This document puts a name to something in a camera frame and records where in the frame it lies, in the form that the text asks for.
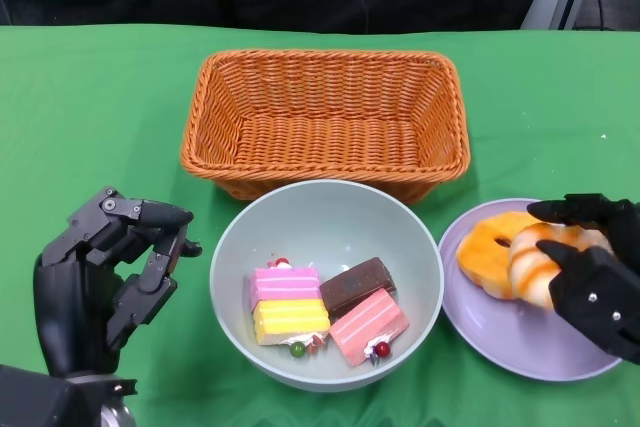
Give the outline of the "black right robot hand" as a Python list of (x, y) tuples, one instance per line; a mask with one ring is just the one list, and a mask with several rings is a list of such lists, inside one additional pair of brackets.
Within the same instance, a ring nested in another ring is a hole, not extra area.
[(598, 230), (620, 261), (639, 272), (639, 204), (628, 199), (609, 200), (603, 194), (566, 194), (527, 206), (536, 219)]

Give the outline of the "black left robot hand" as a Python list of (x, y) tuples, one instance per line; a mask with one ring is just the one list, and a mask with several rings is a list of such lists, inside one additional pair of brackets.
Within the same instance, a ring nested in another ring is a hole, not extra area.
[(53, 377), (116, 372), (120, 352), (173, 295), (181, 258), (201, 255), (187, 239), (192, 212), (100, 190), (38, 256), (33, 275), (40, 346)]

